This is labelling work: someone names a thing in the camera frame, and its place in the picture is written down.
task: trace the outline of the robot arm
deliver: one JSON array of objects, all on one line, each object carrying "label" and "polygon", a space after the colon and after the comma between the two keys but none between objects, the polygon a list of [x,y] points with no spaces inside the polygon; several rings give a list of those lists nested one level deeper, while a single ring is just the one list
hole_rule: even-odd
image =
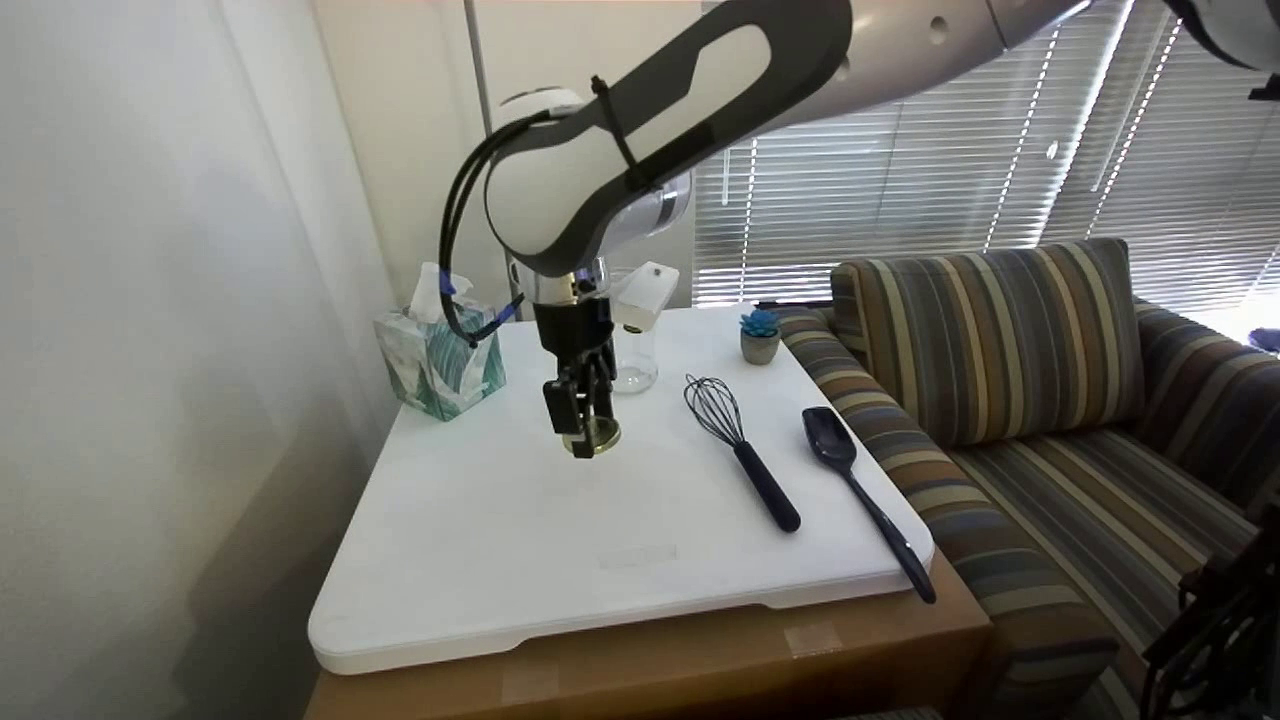
[{"label": "robot arm", "polygon": [[[491,234],[540,277],[534,328],[556,355],[556,380],[542,385],[550,429],[576,458],[595,458],[617,440],[610,321],[595,269],[600,236],[617,214],[745,135],[923,94],[1084,5],[718,0],[610,90],[595,79],[591,103],[542,103],[471,151],[439,234],[442,309],[450,309],[455,222],[469,190],[489,174]],[[1274,61],[1280,0],[1183,5],[1208,8],[1202,30],[1229,30],[1220,11],[1238,5],[1266,11]]]}]

